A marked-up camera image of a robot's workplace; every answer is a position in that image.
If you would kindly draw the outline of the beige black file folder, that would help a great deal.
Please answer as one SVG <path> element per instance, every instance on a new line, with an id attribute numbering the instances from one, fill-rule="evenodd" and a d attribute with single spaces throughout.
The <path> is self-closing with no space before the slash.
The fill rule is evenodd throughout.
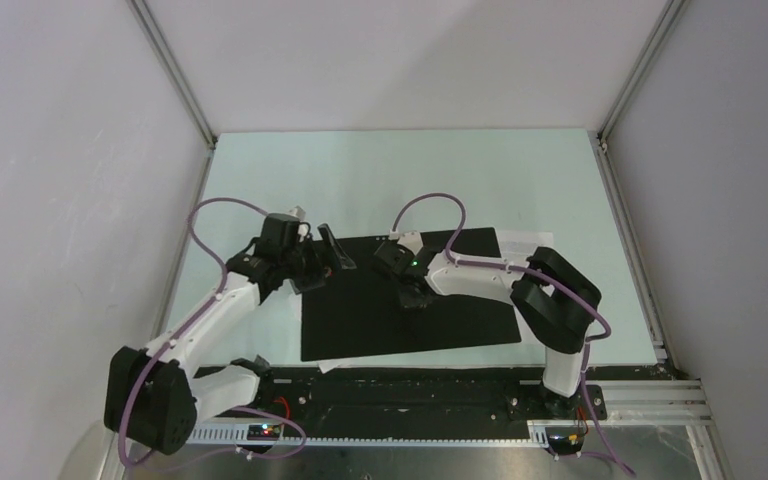
<path id="1" fill-rule="evenodd" d="M 521 341 L 510 304 L 464 295 L 438 296 L 404 286 L 376 256 L 383 237 L 343 238 L 353 270 L 302 296 L 304 361 L 405 354 Z"/>

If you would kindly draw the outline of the white paper stack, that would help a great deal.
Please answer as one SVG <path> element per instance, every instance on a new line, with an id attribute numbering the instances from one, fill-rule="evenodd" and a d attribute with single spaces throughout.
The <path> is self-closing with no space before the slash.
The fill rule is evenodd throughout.
<path id="1" fill-rule="evenodd" d="M 355 363 L 353 358 L 329 359 L 317 362 L 322 373 L 328 373 L 338 368 L 352 368 Z"/>

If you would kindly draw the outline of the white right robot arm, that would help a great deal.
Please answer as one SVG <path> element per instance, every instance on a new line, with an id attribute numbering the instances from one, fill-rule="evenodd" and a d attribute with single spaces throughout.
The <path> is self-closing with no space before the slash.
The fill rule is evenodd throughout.
<path id="1" fill-rule="evenodd" d="M 383 242 L 373 267 L 398 285 L 401 306 L 421 309 L 445 296 L 513 306 L 545 347 L 541 402 L 566 418 L 582 403 L 580 384 L 589 344 L 611 334 L 598 312 L 600 290 L 557 251 L 539 247 L 523 264 L 421 246 Z"/>

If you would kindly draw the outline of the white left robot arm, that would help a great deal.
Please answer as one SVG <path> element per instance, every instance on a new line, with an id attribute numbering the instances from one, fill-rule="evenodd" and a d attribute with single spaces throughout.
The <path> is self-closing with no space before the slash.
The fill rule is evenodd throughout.
<path id="1" fill-rule="evenodd" d="M 171 455 L 201 422 L 241 406 L 264 416 L 276 403 L 275 388 L 252 368 L 231 364 L 197 374 L 203 357 L 284 284 L 295 293 L 325 286 L 355 262 L 327 224 L 317 228 L 292 213 L 265 216 L 258 236 L 220 261 L 220 280 L 201 306 L 178 326 L 141 349 L 120 348 L 110 361 L 103 423 L 123 440 Z"/>

